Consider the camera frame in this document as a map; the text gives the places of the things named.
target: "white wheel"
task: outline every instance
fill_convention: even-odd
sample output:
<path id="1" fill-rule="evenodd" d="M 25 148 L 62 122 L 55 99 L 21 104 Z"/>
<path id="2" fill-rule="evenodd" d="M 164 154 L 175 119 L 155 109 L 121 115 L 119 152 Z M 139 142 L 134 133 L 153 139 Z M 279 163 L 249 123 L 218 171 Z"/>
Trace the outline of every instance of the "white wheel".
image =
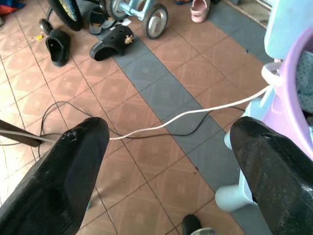
<path id="1" fill-rule="evenodd" d="M 107 11 L 109 16 L 111 16 L 117 21 L 123 20 L 127 16 L 127 14 L 121 8 L 119 8 L 119 4 L 122 1 L 123 0 L 106 0 Z"/>
<path id="2" fill-rule="evenodd" d="M 143 18 L 142 30 L 146 37 L 156 39 L 165 30 L 168 20 L 167 9 L 162 4 L 154 5 Z"/>

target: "pink slipper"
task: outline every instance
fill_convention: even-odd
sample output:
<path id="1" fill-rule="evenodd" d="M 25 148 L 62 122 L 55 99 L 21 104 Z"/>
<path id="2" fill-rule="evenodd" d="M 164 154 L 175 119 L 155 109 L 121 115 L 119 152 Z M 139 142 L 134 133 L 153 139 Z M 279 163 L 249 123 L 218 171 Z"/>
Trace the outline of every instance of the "pink slipper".
<path id="1" fill-rule="evenodd" d="M 193 22 L 201 23 L 205 21 L 209 11 L 210 0 L 193 0 L 191 7 L 191 19 Z"/>

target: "black slipper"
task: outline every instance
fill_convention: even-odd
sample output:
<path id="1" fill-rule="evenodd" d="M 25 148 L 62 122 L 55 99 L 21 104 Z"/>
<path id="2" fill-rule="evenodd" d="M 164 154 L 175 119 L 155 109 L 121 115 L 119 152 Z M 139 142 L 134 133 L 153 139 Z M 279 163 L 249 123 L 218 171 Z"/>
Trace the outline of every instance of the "black slipper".
<path id="1" fill-rule="evenodd" d="M 134 40 L 134 34 L 127 26 L 116 27 L 112 32 L 96 43 L 90 50 L 91 58 L 96 61 L 107 59 L 114 55 L 123 55 L 125 48 Z"/>
<path id="2" fill-rule="evenodd" d="M 194 231 L 202 228 L 200 221 L 193 214 L 189 214 L 184 217 L 181 227 L 182 235 L 191 235 Z"/>
<path id="3" fill-rule="evenodd" d="M 50 32 L 45 44 L 51 54 L 52 63 L 61 67 L 68 61 L 70 36 L 58 29 Z"/>
<path id="4" fill-rule="evenodd" d="M 90 12 L 89 33 L 93 35 L 99 35 L 102 30 L 102 24 L 106 20 L 103 15 L 102 9 L 98 6 Z"/>

